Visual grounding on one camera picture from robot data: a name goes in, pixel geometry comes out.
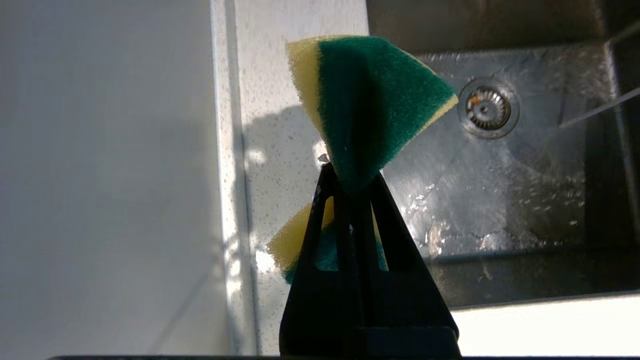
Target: black plastic holder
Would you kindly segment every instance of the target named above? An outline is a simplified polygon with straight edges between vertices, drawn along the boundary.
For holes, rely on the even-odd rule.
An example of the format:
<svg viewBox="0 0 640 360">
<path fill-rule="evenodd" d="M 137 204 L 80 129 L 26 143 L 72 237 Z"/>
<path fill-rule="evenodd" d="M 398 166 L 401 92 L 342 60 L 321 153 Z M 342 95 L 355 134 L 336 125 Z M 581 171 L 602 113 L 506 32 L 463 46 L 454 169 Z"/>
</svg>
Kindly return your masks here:
<svg viewBox="0 0 640 360">
<path fill-rule="evenodd" d="M 314 263 L 331 196 L 338 271 L 323 271 Z M 378 264 L 372 208 L 388 271 Z M 323 166 L 280 323 L 280 354 L 457 358 L 458 336 L 384 178 L 349 196 L 333 166 Z"/>
</svg>

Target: metal sink wall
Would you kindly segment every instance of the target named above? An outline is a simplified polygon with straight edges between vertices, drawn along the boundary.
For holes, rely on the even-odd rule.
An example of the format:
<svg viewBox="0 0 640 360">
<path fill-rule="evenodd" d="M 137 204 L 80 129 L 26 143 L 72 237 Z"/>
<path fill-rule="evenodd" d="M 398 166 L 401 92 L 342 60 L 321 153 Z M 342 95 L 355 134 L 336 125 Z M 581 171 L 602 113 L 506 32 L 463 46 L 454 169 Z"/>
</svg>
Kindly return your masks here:
<svg viewBox="0 0 640 360">
<path fill-rule="evenodd" d="M 450 306 L 640 288 L 640 104 L 559 126 L 640 85 L 640 8 L 578 3 L 367 2 L 371 35 L 461 94 L 385 168 Z M 513 92 L 512 129 L 465 130 L 464 89 L 483 81 Z"/>
</svg>

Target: white wall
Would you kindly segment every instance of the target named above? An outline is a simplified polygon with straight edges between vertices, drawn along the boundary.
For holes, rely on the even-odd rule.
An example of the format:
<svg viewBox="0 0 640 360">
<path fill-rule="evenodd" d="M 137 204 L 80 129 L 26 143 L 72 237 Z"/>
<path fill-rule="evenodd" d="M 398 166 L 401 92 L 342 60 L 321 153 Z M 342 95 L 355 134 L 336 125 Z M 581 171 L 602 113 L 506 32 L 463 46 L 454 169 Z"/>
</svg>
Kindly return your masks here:
<svg viewBox="0 0 640 360">
<path fill-rule="evenodd" d="M 224 354 L 209 3 L 0 1 L 0 357 Z"/>
</svg>

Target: sink basin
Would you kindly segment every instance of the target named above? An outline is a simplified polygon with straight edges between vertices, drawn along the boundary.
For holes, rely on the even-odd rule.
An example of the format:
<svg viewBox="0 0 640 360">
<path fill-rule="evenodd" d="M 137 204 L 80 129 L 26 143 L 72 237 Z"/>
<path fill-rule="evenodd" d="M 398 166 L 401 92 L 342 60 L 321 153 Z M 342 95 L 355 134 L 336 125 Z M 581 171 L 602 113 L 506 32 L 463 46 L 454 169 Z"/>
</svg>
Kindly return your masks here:
<svg viewBox="0 0 640 360">
<path fill-rule="evenodd" d="M 640 84 L 640 9 L 578 3 L 367 2 L 459 93 L 384 169 L 451 307 L 640 288 L 640 103 L 560 126 Z"/>
</svg>

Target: drain strainer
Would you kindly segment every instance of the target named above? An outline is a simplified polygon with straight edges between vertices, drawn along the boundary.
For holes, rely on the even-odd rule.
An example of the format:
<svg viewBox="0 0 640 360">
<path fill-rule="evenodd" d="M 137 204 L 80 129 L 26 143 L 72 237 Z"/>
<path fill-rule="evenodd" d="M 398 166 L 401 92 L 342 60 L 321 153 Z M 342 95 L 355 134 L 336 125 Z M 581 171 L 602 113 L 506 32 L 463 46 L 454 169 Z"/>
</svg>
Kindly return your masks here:
<svg viewBox="0 0 640 360">
<path fill-rule="evenodd" d="M 495 139 L 515 127 L 520 105 L 507 85 L 493 78 L 480 78 L 462 90 L 458 114 L 465 130 L 481 138 Z"/>
</svg>

